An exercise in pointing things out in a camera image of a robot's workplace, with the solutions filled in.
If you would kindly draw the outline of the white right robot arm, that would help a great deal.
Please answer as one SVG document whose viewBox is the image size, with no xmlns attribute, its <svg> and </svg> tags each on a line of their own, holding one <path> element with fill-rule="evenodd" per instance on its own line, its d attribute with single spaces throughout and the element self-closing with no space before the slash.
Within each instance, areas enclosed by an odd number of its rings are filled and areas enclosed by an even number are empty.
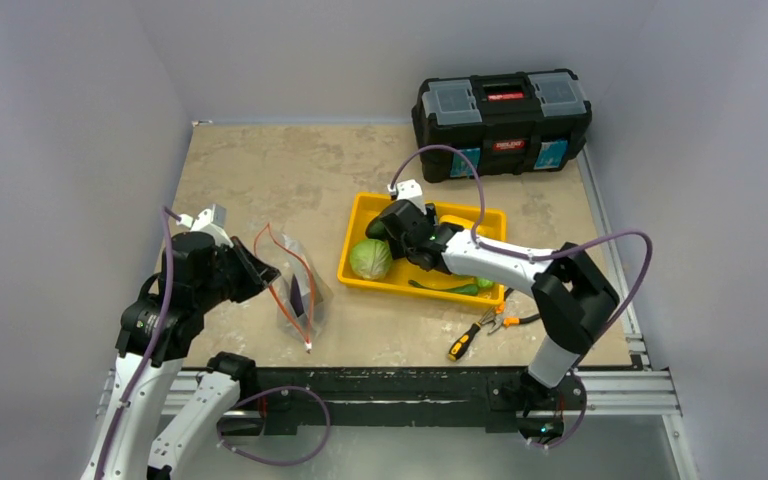
<svg viewBox="0 0 768 480">
<path fill-rule="evenodd" d="M 388 241 L 397 257 L 425 271 L 483 278 L 535 301 L 546 336 L 521 392 L 536 407 L 559 396 L 561 380 L 589 352 L 620 304 L 602 271 L 573 243 L 558 250 L 518 247 L 435 221 L 408 200 L 393 201 L 366 232 Z"/>
</svg>

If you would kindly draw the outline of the purple eggplant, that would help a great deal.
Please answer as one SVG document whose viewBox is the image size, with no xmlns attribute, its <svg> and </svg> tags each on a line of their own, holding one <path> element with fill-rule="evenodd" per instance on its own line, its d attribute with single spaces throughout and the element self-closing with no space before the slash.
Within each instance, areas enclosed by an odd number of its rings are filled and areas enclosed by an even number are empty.
<svg viewBox="0 0 768 480">
<path fill-rule="evenodd" d="M 303 295 L 300 291 L 299 283 L 296 276 L 293 276 L 291 278 L 290 303 L 291 303 L 294 315 L 296 317 L 300 317 L 306 314 L 306 303 L 303 300 Z"/>
</svg>

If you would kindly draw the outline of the clear orange zip bag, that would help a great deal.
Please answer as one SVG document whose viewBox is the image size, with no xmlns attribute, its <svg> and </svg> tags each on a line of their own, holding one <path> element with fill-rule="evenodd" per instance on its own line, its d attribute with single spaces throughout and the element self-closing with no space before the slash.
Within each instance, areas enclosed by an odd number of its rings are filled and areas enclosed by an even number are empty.
<svg viewBox="0 0 768 480">
<path fill-rule="evenodd" d="M 312 353 L 331 317 L 331 288 L 317 271 L 306 247 L 270 223 L 256 235 L 254 253 L 279 273 L 268 287 L 276 305 L 278 329 L 298 341 L 306 353 Z"/>
</svg>

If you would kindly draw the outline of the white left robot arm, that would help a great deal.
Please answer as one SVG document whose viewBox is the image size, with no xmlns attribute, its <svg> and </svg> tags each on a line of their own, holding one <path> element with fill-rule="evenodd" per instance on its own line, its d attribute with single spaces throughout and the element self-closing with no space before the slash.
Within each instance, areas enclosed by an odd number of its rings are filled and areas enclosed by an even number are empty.
<svg viewBox="0 0 768 480">
<path fill-rule="evenodd" d="M 113 390 L 85 479 L 173 479 L 222 413 L 257 399 L 255 362 L 220 353 L 182 409 L 159 426 L 206 314 L 259 295 L 280 276 L 237 238 L 203 231 L 166 236 L 163 255 L 160 272 L 121 316 Z"/>
</svg>

